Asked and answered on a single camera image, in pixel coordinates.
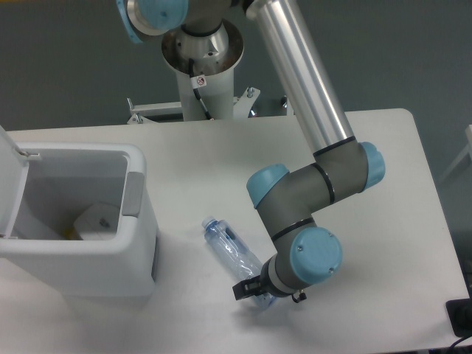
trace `plastic bottle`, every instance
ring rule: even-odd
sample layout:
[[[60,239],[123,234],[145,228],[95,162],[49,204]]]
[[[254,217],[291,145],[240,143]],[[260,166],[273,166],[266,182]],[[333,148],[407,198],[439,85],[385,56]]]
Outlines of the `plastic bottle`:
[[[201,225],[206,230],[205,240],[238,282],[260,274],[262,263],[225,220],[217,221],[208,217]],[[252,298],[262,309],[268,308],[276,300],[276,297],[270,294]]]

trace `gray background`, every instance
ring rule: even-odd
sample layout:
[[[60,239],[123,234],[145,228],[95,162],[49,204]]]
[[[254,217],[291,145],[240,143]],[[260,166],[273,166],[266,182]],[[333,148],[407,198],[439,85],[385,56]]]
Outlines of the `gray background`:
[[[472,2],[299,3],[344,109],[411,111],[437,180],[472,124]],[[281,97],[255,25],[240,10],[227,18],[246,42],[235,93],[255,86]],[[0,125],[121,125],[129,118],[126,97],[178,100],[159,39],[133,45],[120,21],[113,0],[0,4]],[[437,189],[459,258],[472,259],[472,168]]]

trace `gray joint housing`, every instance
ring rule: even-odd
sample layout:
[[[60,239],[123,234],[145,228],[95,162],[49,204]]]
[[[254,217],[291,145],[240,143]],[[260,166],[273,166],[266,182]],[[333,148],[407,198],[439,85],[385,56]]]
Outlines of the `gray joint housing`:
[[[277,249],[277,277],[293,290],[292,294],[310,285],[301,281],[291,267],[290,250],[294,238],[303,229],[316,227],[312,218],[314,212],[362,192],[367,176],[365,150],[353,139],[316,156],[315,164],[285,175],[257,205],[259,216]],[[269,262],[264,265],[266,273]]]

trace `bottle cap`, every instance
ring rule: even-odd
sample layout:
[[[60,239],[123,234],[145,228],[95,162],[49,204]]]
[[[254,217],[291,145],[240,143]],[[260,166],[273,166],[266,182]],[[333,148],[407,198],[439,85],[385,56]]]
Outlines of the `bottle cap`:
[[[212,216],[209,216],[208,218],[205,218],[201,225],[203,226],[204,229],[207,229],[207,227],[213,222],[216,221],[216,219]]]

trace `white table surface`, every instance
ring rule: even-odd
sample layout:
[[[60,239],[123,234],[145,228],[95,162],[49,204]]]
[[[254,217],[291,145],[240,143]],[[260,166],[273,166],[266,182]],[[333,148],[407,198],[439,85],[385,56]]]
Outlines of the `white table surface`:
[[[446,347],[445,310],[468,297],[411,114],[347,115],[382,151],[376,187],[317,212],[344,263],[308,300],[266,312],[236,302],[235,281],[205,245],[201,221],[226,219],[265,262],[274,246],[246,192],[276,162],[313,157],[293,117],[12,132],[16,141],[127,142],[147,157],[162,231],[158,284],[147,299],[63,297],[0,260],[1,353],[383,353]]]

